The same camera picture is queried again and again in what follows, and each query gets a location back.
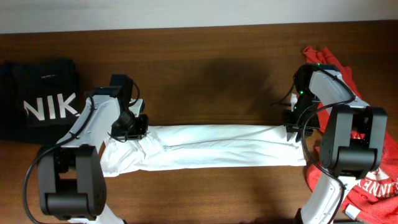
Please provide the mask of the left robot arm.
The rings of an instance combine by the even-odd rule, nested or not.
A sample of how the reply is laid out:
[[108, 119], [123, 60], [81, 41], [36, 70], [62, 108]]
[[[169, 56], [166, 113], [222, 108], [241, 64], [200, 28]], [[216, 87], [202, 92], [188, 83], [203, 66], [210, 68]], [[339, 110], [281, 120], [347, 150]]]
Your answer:
[[108, 86], [88, 93], [71, 130], [54, 146], [40, 149], [34, 166], [43, 214], [78, 223], [124, 223], [106, 204], [98, 151], [106, 137], [126, 142], [146, 136], [144, 102], [131, 99], [136, 88], [127, 75], [112, 75]]

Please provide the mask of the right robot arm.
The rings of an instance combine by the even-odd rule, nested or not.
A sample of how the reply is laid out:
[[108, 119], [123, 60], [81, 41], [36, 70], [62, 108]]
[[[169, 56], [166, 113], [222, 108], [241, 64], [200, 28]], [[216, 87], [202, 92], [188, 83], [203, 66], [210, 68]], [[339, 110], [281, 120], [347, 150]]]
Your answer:
[[308, 156], [321, 172], [308, 202], [294, 223], [333, 223], [349, 191], [381, 164], [387, 113], [372, 107], [346, 84], [335, 65], [307, 63], [293, 77], [297, 102], [282, 113], [287, 137], [308, 151], [306, 138], [320, 129], [318, 114], [329, 118], [320, 143], [319, 160]]

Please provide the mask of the white printed t-shirt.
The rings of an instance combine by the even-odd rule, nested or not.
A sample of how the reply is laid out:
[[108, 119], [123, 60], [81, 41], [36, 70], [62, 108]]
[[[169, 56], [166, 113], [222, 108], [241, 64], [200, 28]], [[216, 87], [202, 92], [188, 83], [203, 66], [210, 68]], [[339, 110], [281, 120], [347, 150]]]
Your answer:
[[105, 177], [138, 170], [304, 166], [302, 145], [284, 126], [205, 124], [149, 126], [139, 140], [105, 139]]

